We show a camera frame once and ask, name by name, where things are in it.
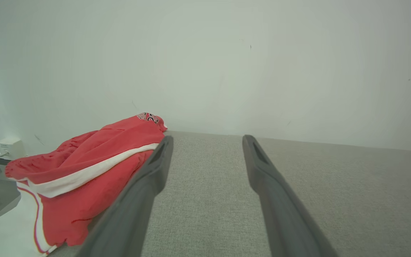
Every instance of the red and white clothing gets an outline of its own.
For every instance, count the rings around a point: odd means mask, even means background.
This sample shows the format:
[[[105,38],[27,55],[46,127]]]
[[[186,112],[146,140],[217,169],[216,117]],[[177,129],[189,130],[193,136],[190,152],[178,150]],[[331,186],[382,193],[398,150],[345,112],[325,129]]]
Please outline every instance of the red and white clothing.
[[[163,119],[146,112],[74,137],[55,151],[11,161],[6,176],[21,200],[0,217],[0,256],[46,256],[82,244],[91,220],[109,207],[161,142]]]

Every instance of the wall outlet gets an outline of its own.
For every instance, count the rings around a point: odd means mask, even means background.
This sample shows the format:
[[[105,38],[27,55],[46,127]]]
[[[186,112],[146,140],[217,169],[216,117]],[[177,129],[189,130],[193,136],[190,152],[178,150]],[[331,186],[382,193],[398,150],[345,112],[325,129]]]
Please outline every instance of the wall outlet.
[[[9,153],[2,157],[6,160],[15,160],[26,156],[25,148],[19,138],[5,138],[0,140],[0,152],[2,155]]]

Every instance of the white fabric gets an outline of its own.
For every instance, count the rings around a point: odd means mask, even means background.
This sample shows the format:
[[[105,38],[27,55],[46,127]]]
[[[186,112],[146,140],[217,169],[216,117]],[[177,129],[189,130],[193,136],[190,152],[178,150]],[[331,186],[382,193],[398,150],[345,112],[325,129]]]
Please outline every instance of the white fabric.
[[[27,181],[29,186],[17,182],[18,191],[21,194],[20,202],[0,217],[0,257],[44,257],[56,249],[56,246],[50,246],[44,237],[42,224],[44,207],[38,194],[52,198],[70,192],[104,174],[133,154],[154,150],[157,146],[158,143],[152,143],[127,150],[73,174],[46,183],[34,184],[29,179],[21,179],[21,181]]]

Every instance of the gray fabric surface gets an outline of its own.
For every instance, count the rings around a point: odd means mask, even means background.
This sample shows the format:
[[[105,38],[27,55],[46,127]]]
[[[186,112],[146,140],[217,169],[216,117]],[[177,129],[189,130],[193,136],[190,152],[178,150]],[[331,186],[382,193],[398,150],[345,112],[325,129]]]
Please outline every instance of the gray fabric surface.
[[[174,152],[144,257],[270,256],[242,137],[167,132]],[[411,256],[411,151],[258,138],[340,256]],[[73,256],[61,247],[53,256]]]

